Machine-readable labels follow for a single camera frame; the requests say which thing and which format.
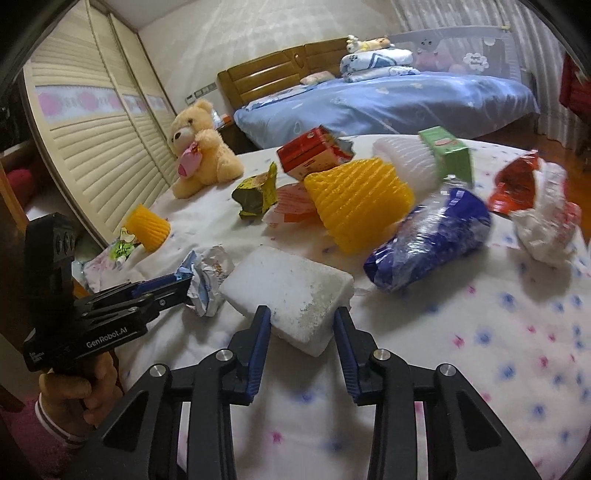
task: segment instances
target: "pink heart on teddy bear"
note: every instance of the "pink heart on teddy bear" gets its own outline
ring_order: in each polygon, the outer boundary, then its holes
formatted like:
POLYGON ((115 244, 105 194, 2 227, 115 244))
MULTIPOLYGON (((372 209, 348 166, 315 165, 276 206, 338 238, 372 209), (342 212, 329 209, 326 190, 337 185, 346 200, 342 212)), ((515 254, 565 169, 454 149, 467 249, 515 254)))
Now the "pink heart on teddy bear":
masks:
POLYGON ((193 142, 178 159, 178 174, 181 177, 190 177, 201 165, 202 158, 199 145, 193 142))

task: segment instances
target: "wooden headboard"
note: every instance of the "wooden headboard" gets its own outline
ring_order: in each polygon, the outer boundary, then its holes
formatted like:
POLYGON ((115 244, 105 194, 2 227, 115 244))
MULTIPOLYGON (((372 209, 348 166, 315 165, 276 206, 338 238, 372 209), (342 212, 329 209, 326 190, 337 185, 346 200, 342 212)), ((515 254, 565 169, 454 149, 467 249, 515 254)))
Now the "wooden headboard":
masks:
POLYGON ((226 98, 239 109, 258 98, 299 84, 311 73, 328 70, 340 76, 347 39, 336 38, 280 50, 217 74, 226 98))

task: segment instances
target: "louvered door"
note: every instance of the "louvered door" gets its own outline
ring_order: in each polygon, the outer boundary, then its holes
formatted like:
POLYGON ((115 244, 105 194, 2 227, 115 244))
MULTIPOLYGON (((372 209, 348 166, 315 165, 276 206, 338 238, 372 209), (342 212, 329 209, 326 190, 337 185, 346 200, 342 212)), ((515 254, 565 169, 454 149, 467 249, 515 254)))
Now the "louvered door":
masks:
POLYGON ((123 25, 113 15, 110 15, 109 18, 119 38, 121 49, 138 81, 139 89, 148 101, 148 108, 154 114, 164 136, 166 136, 168 135, 168 129, 174 120, 175 114, 160 86, 148 57, 145 55, 144 48, 139 42, 136 33, 123 25))
POLYGON ((89 14, 100 54, 115 89, 124 99, 124 107, 129 118, 160 173, 169 184, 172 184, 177 178, 175 157, 166 143, 165 136, 154 121, 152 112, 137 87, 136 80, 132 77, 128 63, 117 43, 111 22, 106 15, 94 7, 89 8, 89 14))
POLYGON ((32 55, 24 79, 40 151, 74 211, 106 245, 131 209, 168 189, 174 169, 172 155, 158 150, 161 135, 155 141, 145 133, 146 109, 114 40, 99 35, 99 50, 89 8, 79 2, 66 14, 32 55))

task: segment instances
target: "folded blanket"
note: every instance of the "folded blanket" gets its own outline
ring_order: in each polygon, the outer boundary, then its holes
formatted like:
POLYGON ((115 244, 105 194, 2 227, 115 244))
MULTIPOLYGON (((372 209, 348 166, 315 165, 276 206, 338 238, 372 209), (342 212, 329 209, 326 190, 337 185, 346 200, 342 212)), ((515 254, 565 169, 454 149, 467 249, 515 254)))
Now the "folded blanket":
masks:
POLYGON ((378 79, 381 77, 402 77, 405 75, 418 75, 417 69, 412 67, 382 67, 380 69, 361 70, 359 72, 346 73, 343 79, 346 82, 361 82, 363 80, 378 79))
POLYGON ((340 61, 340 72, 353 73, 360 70, 410 65, 413 52, 399 48, 383 48, 382 50, 363 51, 345 55, 340 61))

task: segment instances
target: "blue bedsheet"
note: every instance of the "blue bedsheet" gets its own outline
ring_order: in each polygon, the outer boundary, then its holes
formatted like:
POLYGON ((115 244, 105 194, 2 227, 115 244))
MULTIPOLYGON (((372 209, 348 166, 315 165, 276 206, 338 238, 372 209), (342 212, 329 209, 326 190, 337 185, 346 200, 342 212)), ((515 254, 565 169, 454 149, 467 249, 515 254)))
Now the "blue bedsheet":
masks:
POLYGON ((539 113, 533 93, 513 80, 428 72, 330 80, 251 111, 241 108, 234 120, 257 146, 272 148, 320 124, 340 135, 416 134, 441 125, 459 138, 476 138, 532 112, 539 113))

